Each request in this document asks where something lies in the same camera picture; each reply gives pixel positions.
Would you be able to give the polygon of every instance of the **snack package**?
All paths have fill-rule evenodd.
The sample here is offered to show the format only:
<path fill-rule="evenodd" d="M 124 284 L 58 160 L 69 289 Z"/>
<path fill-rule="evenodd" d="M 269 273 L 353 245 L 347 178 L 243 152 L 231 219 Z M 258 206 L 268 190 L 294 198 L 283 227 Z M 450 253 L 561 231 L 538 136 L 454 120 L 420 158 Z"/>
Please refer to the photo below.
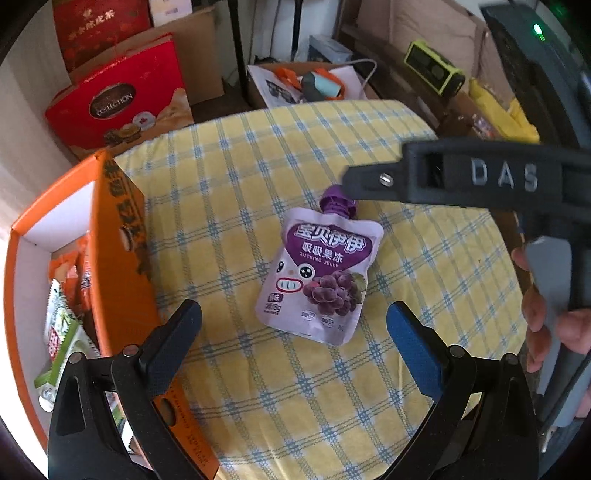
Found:
<path fill-rule="evenodd" d="M 71 326 L 78 323 L 76 315 L 74 315 L 68 306 L 68 301 L 61 287 L 61 283 L 54 278 L 51 282 L 49 301 L 47 302 L 47 317 L 43 332 L 43 340 L 47 345 L 47 351 L 52 362 L 55 360 Z"/>
<path fill-rule="evenodd" d="M 76 305 L 76 291 L 78 286 L 78 252 L 72 251 L 61 255 L 49 262 L 49 280 L 57 280 L 66 295 L 68 306 L 73 309 Z"/>
<path fill-rule="evenodd" d="M 61 375 L 70 355 L 74 352 L 83 352 L 87 358 L 100 357 L 98 348 L 90 340 L 76 315 L 68 308 L 61 284 L 55 279 L 51 283 L 43 338 L 52 365 L 47 372 L 35 379 L 35 388 L 39 393 L 42 408 L 51 411 Z"/>
<path fill-rule="evenodd" d="M 92 310 L 92 301 L 90 299 L 90 247 L 89 247 L 89 233 L 79 238 L 76 243 L 80 255 L 78 257 L 78 273 L 79 273 L 79 293 L 80 293 L 80 307 L 82 312 L 86 313 Z"/>
<path fill-rule="evenodd" d="M 339 346 L 351 339 L 359 321 L 367 270 L 384 229 L 370 220 L 350 220 L 356 203 L 338 185 L 325 191 L 320 209 L 287 212 L 284 245 L 255 310 L 265 325 Z"/>

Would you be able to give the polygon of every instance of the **orange cardboard box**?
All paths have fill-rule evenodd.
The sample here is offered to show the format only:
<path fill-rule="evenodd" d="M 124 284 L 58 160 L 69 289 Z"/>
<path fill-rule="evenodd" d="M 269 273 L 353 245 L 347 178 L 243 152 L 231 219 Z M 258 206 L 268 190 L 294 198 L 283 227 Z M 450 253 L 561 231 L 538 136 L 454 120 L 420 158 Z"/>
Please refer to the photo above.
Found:
<path fill-rule="evenodd" d="M 100 151 L 36 200 L 12 226 L 8 243 L 4 280 L 8 354 L 18 395 L 44 448 L 51 413 L 39 405 L 34 380 L 49 359 L 43 341 L 50 289 L 47 270 L 52 253 L 87 231 L 92 309 L 101 354 L 110 356 L 130 343 L 141 344 L 161 324 L 150 283 L 144 196 L 112 157 Z M 128 241 L 122 240 L 122 232 Z M 175 409 L 176 424 L 171 431 L 213 479 L 219 462 L 177 379 L 163 397 Z"/>

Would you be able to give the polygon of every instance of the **green led light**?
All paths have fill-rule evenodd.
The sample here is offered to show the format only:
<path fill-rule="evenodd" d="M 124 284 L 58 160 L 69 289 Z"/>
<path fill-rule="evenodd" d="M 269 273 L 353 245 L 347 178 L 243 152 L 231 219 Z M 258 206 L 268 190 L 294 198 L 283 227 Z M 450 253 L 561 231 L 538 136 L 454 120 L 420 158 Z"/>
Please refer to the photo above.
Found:
<path fill-rule="evenodd" d="M 534 32 L 536 35 L 539 36 L 541 41 L 546 41 L 546 39 L 544 38 L 544 34 L 542 33 L 542 27 L 539 26 L 538 24 L 534 25 Z"/>

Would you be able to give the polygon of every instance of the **yellow plastic bag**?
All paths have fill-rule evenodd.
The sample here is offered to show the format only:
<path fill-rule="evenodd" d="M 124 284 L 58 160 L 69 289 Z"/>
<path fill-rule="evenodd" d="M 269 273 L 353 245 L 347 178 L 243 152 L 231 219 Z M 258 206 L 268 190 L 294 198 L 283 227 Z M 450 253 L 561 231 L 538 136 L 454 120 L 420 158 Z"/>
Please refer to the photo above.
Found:
<path fill-rule="evenodd" d="M 529 123 L 517 98 L 511 101 L 506 111 L 475 78 L 470 79 L 468 94 L 504 138 L 516 142 L 540 142 L 536 127 Z"/>

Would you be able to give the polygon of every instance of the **white paper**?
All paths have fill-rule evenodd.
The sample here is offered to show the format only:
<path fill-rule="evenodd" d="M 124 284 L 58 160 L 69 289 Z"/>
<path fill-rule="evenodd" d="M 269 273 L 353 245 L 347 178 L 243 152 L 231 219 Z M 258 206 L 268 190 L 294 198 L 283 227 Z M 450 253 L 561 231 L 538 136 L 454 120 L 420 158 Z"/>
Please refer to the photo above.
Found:
<path fill-rule="evenodd" d="M 277 76 L 269 70 L 248 66 L 252 81 L 265 101 L 267 108 L 289 106 L 300 103 L 303 98 L 301 92 L 293 87 L 285 85 Z"/>
<path fill-rule="evenodd" d="M 345 100 L 367 100 L 365 92 L 361 91 L 361 81 L 359 75 L 352 65 L 346 65 L 337 69 L 332 69 L 330 72 L 338 77 L 345 86 Z"/>

